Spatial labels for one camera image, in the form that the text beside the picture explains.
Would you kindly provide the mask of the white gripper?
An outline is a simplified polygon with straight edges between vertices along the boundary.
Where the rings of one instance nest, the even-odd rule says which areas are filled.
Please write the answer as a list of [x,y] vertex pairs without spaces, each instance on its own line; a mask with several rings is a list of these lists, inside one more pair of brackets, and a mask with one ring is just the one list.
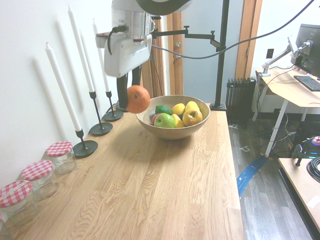
[[128,104],[127,73],[132,70],[132,86],[141,84],[141,64],[149,59],[151,47],[150,34],[141,42],[135,42],[124,33],[116,33],[104,45],[104,70],[108,76],[117,77],[118,103],[121,109],[126,110]]

